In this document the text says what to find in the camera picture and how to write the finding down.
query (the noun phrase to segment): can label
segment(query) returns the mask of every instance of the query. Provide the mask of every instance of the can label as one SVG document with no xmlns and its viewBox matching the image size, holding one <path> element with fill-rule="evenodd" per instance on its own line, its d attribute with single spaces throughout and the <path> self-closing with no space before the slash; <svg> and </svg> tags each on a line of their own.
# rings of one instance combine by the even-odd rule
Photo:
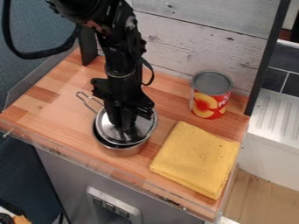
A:
<svg viewBox="0 0 299 224">
<path fill-rule="evenodd" d="M 190 99 L 190 110 L 194 115 L 205 119 L 215 119 L 221 117 L 226 112 L 231 92 L 222 95 L 202 94 L 193 89 Z"/>
</svg>

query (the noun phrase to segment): wooden countertop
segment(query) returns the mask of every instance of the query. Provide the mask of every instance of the wooden countertop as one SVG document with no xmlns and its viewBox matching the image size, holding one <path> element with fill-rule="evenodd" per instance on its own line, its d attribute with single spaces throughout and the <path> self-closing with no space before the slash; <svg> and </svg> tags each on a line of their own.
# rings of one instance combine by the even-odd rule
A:
<svg viewBox="0 0 299 224">
<path fill-rule="evenodd" d="M 154 83 L 144 87 L 159 114 L 158 127 L 147 148 L 133 157 L 110 157 L 102 152 L 93 137 L 94 113 L 75 96 L 77 91 L 91 95 L 90 80 L 106 77 L 103 66 L 103 57 L 98 57 L 88 67 L 82 66 L 80 52 L 75 50 L 0 115 L 1 130 L 139 191 L 162 197 L 169 203 L 175 202 L 176 206 L 213 222 L 223 195 L 217 201 L 208 199 L 151 172 L 149 165 L 177 121 L 241 142 L 248 123 L 248 117 L 243 115 L 247 98 L 233 94 L 223 117 L 200 119 L 188 109 L 189 81 L 156 72 Z M 150 72 L 144 70 L 144 79 L 149 77 Z"/>
</svg>

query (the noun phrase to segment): tin can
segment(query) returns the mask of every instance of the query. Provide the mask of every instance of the tin can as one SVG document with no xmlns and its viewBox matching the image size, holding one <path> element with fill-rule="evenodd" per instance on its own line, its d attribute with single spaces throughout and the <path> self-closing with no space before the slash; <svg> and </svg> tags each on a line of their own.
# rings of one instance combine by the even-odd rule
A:
<svg viewBox="0 0 299 224">
<path fill-rule="evenodd" d="M 206 70 L 194 75 L 191 87 L 190 110 L 194 115 L 215 119 L 225 114 L 233 89 L 233 81 L 228 75 Z"/>
</svg>

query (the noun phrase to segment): wooden floor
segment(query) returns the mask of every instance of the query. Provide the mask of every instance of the wooden floor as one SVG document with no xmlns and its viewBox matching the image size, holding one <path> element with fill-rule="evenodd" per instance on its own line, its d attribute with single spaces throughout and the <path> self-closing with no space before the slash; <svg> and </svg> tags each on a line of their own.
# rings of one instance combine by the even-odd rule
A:
<svg viewBox="0 0 299 224">
<path fill-rule="evenodd" d="M 240 224 L 299 223 L 299 192 L 238 170 L 224 215 Z"/>
</svg>

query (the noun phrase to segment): metal pot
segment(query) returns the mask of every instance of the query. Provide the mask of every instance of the metal pot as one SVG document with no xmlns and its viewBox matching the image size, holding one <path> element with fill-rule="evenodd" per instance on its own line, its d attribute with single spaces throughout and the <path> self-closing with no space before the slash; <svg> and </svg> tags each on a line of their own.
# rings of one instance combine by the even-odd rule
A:
<svg viewBox="0 0 299 224">
<path fill-rule="evenodd" d="M 157 112 L 154 110 L 152 119 L 146 120 L 138 117 L 136 125 L 128 131 L 117 129 L 109 120 L 106 110 L 102 108 L 100 112 L 90 107 L 86 99 L 95 101 L 104 106 L 100 101 L 88 96 L 84 92 L 77 92 L 84 105 L 92 110 L 96 117 L 93 123 L 93 133 L 98 142 L 104 146 L 104 151 L 114 157 L 130 157 L 139 153 L 149 141 L 151 134 L 157 126 Z"/>
</svg>

